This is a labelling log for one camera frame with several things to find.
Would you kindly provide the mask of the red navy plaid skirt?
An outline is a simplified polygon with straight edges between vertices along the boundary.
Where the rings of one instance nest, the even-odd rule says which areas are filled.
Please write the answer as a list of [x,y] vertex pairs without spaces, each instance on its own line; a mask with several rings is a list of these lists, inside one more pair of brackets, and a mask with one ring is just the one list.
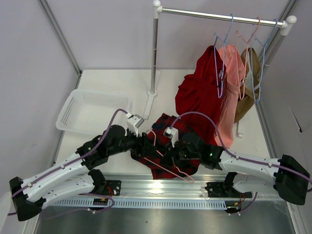
[[173,161],[168,155],[168,147],[172,144],[171,139],[165,136],[164,133],[173,124],[175,119],[175,116],[169,116],[163,113],[152,125],[151,131],[147,133],[148,141],[155,145],[157,151],[153,151],[144,158],[139,154],[131,152],[132,159],[147,166],[151,170],[154,180],[192,176],[198,171],[198,159]]

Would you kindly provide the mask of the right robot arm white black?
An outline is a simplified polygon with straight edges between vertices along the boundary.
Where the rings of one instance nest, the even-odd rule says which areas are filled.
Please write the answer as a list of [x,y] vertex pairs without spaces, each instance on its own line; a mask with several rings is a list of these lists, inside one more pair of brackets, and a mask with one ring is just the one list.
[[223,193],[260,192],[278,194],[286,202],[304,205],[310,174],[292,156],[258,158],[228,150],[222,146],[207,144],[195,133],[187,133],[181,140],[178,134],[166,131],[170,139],[166,145],[164,160],[177,167],[195,159],[210,170],[228,172],[231,180],[223,183]]

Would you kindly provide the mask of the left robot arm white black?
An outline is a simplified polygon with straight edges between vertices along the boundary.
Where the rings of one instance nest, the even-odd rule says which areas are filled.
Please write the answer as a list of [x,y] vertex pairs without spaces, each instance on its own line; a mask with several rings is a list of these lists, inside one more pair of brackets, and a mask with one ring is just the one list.
[[146,133],[136,135],[120,125],[112,125],[61,163],[33,177],[9,181],[18,221],[29,220],[53,202],[73,195],[102,194],[107,182],[97,167],[110,156],[131,152],[146,157],[155,151]]

